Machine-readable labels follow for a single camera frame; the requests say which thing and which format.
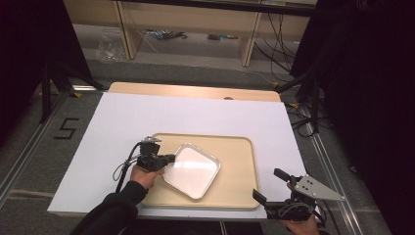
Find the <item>dark wall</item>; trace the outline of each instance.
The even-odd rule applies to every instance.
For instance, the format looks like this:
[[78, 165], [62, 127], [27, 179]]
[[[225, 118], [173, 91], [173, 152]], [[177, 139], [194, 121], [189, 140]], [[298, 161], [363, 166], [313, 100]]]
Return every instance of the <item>dark wall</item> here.
[[[411, 1], [369, 2], [374, 8], [356, 16], [336, 61], [321, 77], [322, 88], [350, 161], [391, 232], [409, 234], [415, 196], [415, 8]], [[315, 55], [303, 56], [312, 61]], [[306, 67], [305, 59], [297, 63]]]
[[60, 90], [70, 89], [69, 76], [91, 78], [64, 2], [0, 0], [0, 145], [40, 83], [45, 62]]

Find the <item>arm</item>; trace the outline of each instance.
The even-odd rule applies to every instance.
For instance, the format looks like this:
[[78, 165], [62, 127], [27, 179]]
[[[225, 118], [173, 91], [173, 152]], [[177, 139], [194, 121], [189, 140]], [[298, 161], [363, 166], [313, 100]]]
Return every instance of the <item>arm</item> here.
[[147, 194], [156, 177], [163, 170], [146, 172], [138, 165], [132, 168], [131, 180], [117, 194], [109, 194], [94, 210], [87, 214], [73, 229], [71, 234], [117, 234], [137, 215], [136, 205]]

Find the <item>black sleeve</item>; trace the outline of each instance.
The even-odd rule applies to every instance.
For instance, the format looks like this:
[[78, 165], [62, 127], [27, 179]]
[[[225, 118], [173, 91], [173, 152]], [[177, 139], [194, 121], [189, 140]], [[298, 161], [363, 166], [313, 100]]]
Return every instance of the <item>black sleeve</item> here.
[[146, 193], [141, 184], [127, 182], [120, 193], [109, 194], [70, 234], [117, 234], [134, 220], [137, 215], [136, 205], [145, 198]]

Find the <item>white surface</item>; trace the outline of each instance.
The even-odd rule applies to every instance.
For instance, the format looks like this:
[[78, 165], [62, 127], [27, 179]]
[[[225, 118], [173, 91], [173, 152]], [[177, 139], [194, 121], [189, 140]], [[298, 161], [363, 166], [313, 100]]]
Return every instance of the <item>white surface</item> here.
[[191, 144], [183, 145], [174, 164], [162, 176], [165, 182], [193, 199], [200, 199], [220, 169], [219, 161]]
[[[286, 183], [273, 175], [274, 168], [295, 176], [305, 174], [283, 103], [105, 93], [48, 212], [90, 212], [115, 191], [113, 172], [132, 147], [160, 132], [251, 139], [259, 189], [268, 201], [290, 197]], [[262, 206], [251, 211], [138, 208], [139, 216], [145, 217], [266, 218]]]

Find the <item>white tabletop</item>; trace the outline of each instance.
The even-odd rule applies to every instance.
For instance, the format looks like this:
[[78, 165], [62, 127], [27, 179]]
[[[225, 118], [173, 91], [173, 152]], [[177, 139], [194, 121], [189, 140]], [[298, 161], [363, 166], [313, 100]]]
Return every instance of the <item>white tabletop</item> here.
[[[283, 103], [105, 93], [48, 212], [66, 216], [90, 212], [115, 191], [113, 172], [131, 148], [161, 132], [249, 138], [260, 192], [268, 201], [290, 197], [286, 183], [273, 175], [274, 168], [295, 176], [305, 174]], [[263, 206], [248, 211], [138, 208], [139, 216], [150, 218], [266, 218]]]

